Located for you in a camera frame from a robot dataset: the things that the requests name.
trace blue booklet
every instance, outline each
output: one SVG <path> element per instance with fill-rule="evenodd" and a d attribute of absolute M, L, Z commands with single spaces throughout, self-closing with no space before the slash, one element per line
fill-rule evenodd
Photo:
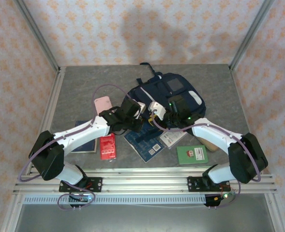
<path fill-rule="evenodd" d="M 124 136 L 125 140 L 130 144 L 135 152 L 138 153 L 145 163 L 147 163 L 164 149 L 164 146 L 157 138 L 152 138 L 146 141 L 140 139 L 148 134 L 148 132 L 151 130 L 154 130 L 154 127 L 152 127 L 148 122 L 145 122 L 139 133 L 131 131 Z"/>
<path fill-rule="evenodd" d="M 83 123 L 86 123 L 87 121 L 76 121 L 75 122 L 75 127 L 80 126 Z M 77 147 L 75 150 L 72 152 L 85 152 L 85 153 L 93 153 L 96 152 L 96 147 L 97 147 L 97 139 L 94 139 L 92 141 L 87 142 L 86 144 L 83 144 L 79 147 Z"/>

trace red packet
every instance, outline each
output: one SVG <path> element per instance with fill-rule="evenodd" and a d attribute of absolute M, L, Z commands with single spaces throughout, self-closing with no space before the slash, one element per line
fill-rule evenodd
<path fill-rule="evenodd" d="M 112 133 L 105 137 L 100 137 L 100 159 L 110 160 L 117 157 L 115 149 L 115 135 Z"/>

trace wall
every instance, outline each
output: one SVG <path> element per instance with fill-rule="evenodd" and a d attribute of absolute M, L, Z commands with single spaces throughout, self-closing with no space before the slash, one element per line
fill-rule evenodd
<path fill-rule="evenodd" d="M 0 227 L 55 73 L 12 0 L 0 0 Z"/>
<path fill-rule="evenodd" d="M 285 0 L 273 4 L 234 77 L 285 208 Z"/>
<path fill-rule="evenodd" d="M 230 63 L 263 0 L 25 0 L 59 65 Z"/>

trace green box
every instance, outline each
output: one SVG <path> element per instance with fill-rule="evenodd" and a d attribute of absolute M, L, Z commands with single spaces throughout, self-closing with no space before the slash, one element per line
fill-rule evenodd
<path fill-rule="evenodd" d="M 200 146 L 178 146 L 179 164 L 208 163 L 206 148 Z"/>

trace backpack strap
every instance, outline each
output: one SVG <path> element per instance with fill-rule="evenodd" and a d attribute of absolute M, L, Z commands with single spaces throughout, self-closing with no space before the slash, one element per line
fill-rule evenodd
<path fill-rule="evenodd" d="M 155 72 L 155 70 L 152 68 L 152 66 L 147 62 L 142 62 L 142 63 L 140 63 L 140 65 L 148 65 L 151 72 L 154 74 L 154 76 L 163 75 L 161 72 Z"/>

